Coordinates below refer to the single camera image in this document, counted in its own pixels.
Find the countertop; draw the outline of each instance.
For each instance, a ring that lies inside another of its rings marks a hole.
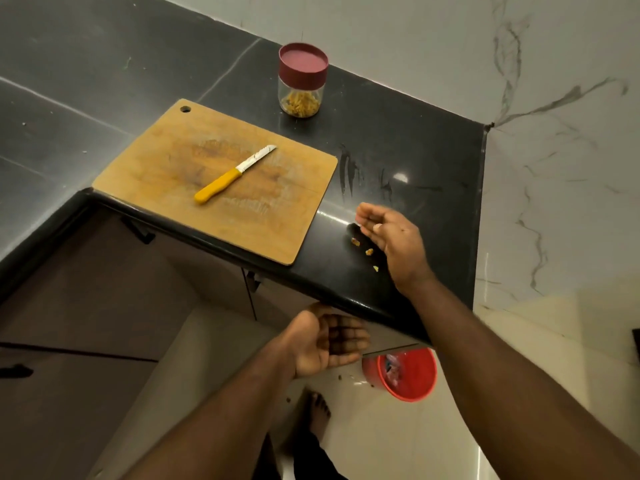
[[[333,66],[320,112],[291,118],[276,98],[277,44],[164,0],[5,0],[0,36],[11,40],[0,47],[0,280],[14,280],[29,250],[42,253],[98,202],[428,340],[384,259],[375,273],[349,243],[355,208],[370,201],[420,227],[434,271],[472,305],[484,125]],[[338,157],[293,266],[90,191],[76,195],[179,98]]]

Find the jar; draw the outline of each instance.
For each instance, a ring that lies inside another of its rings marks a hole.
[[[313,116],[322,104],[329,59],[308,43],[280,48],[278,101],[284,112],[296,118]]]

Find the red dustbin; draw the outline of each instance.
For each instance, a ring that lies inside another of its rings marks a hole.
[[[415,349],[397,354],[378,355],[362,359],[362,371],[367,382],[387,389],[401,401],[413,403],[429,395],[436,385],[438,367],[431,349]],[[393,368],[394,377],[387,371]]]

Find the hand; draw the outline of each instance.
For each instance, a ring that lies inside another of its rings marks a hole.
[[[331,314],[331,307],[320,303],[293,318],[282,340],[293,352],[297,377],[356,362],[371,343],[360,320]]]
[[[356,222],[386,254],[389,273],[400,293],[411,298],[421,284],[435,279],[418,227],[400,212],[363,202],[356,209]]]

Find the wooden cutting board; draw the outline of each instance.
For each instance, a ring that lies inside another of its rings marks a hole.
[[[193,196],[267,146],[277,149],[198,205]],[[337,165],[334,156],[180,100],[93,188],[282,264],[292,264]]]

